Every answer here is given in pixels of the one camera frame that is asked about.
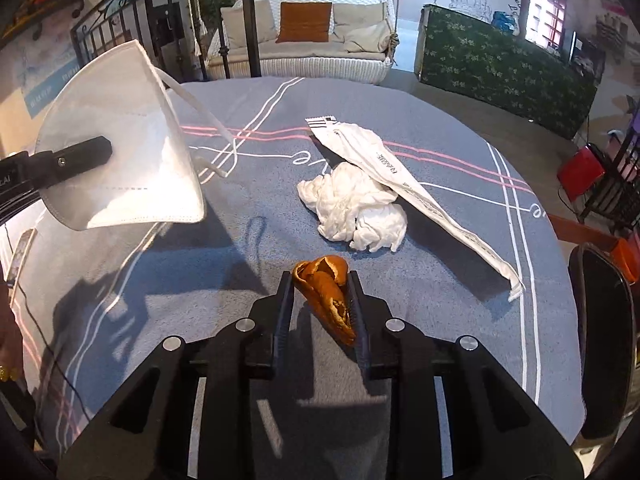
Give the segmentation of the left hand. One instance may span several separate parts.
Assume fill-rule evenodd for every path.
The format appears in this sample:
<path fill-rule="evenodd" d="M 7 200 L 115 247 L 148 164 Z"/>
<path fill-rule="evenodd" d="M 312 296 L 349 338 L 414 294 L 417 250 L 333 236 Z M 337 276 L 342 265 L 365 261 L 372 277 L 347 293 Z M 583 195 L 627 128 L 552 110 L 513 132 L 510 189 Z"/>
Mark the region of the left hand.
<path fill-rule="evenodd" d="M 0 278 L 0 379 L 17 382 L 23 376 L 23 337 L 9 303 L 9 287 Z"/>

